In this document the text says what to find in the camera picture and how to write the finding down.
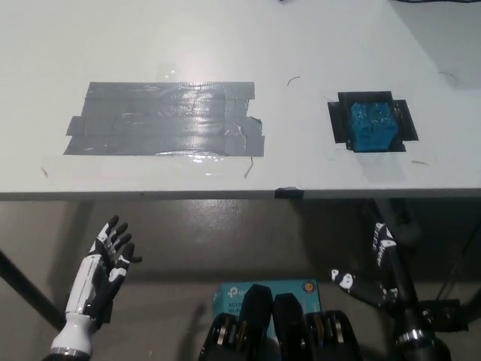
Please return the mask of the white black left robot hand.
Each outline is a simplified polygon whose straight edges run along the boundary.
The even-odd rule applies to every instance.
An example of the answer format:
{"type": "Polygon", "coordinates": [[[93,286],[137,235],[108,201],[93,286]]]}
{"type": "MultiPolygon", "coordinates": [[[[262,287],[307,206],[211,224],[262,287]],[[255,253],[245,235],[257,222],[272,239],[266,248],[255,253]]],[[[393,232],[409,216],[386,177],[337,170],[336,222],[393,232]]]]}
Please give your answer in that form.
{"type": "Polygon", "coordinates": [[[127,228],[117,215],[105,223],[82,259],[71,288],[65,313],[88,317],[95,329],[110,322],[113,300],[129,266],[143,260],[135,255],[127,228]]]}

